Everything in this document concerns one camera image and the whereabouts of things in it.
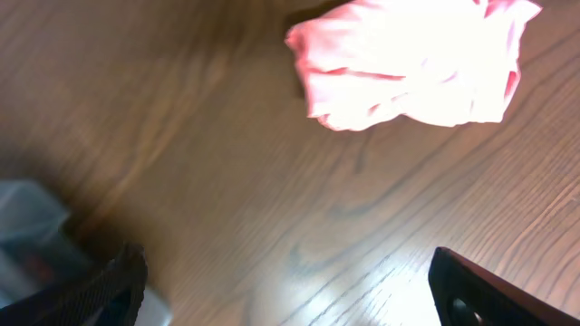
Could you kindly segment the pink garment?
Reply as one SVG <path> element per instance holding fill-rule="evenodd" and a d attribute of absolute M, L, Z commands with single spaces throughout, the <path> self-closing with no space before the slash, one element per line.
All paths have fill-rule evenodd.
<path fill-rule="evenodd" d="M 520 81 L 524 0 L 352 1 L 289 29 L 310 118 L 360 131 L 400 116 L 499 123 Z"/>

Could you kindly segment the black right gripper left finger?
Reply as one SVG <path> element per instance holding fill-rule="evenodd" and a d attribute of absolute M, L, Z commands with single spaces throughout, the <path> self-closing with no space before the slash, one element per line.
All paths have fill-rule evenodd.
<path fill-rule="evenodd" d="M 126 244 L 108 263 L 2 308 L 1 326 L 133 326 L 147 279 L 143 247 Z"/>

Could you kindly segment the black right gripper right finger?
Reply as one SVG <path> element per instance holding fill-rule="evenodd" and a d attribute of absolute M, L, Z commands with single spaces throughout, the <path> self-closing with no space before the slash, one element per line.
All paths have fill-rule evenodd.
<path fill-rule="evenodd" d="M 435 249 L 428 280 L 443 326 L 579 326 L 577 318 L 447 247 Z"/>

